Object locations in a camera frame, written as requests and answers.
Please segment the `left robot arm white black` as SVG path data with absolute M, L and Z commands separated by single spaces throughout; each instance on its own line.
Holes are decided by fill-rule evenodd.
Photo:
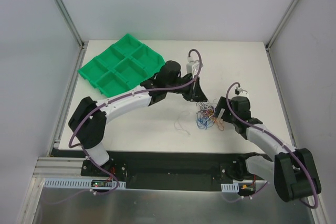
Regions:
M 70 139 L 78 139 L 79 146 L 93 163 L 94 172 L 99 176 L 110 173 L 110 157 L 102 140 L 106 125 L 112 120 L 135 109 L 154 105 L 165 99 L 168 93 L 181 94 L 190 102 L 206 102 L 207 97 L 199 83 L 202 66 L 199 60 L 192 60 L 187 64 L 187 74 L 182 76 L 180 64 L 167 61 L 157 73 L 132 91 L 99 101 L 83 98 L 68 122 L 73 132 Z

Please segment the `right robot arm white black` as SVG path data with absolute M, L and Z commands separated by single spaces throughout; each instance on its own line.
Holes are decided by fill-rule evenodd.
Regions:
M 286 145 L 270 133 L 262 121 L 251 116 L 247 97 L 220 97 L 214 116 L 232 124 L 239 135 L 266 154 L 266 157 L 257 153 L 241 155 L 233 168 L 233 179 L 257 175 L 271 182 L 284 202 L 311 196 L 314 199 L 312 208 L 317 208 L 321 183 L 313 155 L 307 148 Z

